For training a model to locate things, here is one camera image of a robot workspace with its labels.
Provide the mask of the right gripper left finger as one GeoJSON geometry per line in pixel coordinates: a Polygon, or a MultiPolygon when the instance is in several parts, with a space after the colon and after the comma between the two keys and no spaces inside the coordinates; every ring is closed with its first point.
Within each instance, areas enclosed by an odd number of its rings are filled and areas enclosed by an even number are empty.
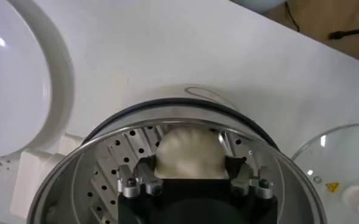
{"type": "Polygon", "coordinates": [[[127,164],[117,170],[117,190],[126,198],[136,198],[141,194],[158,196],[162,193],[163,180],[154,174],[156,156],[139,159],[131,169],[127,164]]]}

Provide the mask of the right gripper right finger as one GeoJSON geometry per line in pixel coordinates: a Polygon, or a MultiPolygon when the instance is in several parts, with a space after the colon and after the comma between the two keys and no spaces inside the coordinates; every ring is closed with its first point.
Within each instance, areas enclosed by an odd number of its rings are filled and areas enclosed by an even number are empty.
{"type": "Polygon", "coordinates": [[[271,187],[271,171],[268,166],[261,166],[257,169],[257,173],[254,173],[246,157],[226,156],[225,168],[232,190],[240,197],[249,195],[251,189],[257,198],[263,200],[270,200],[274,196],[271,187]]]}

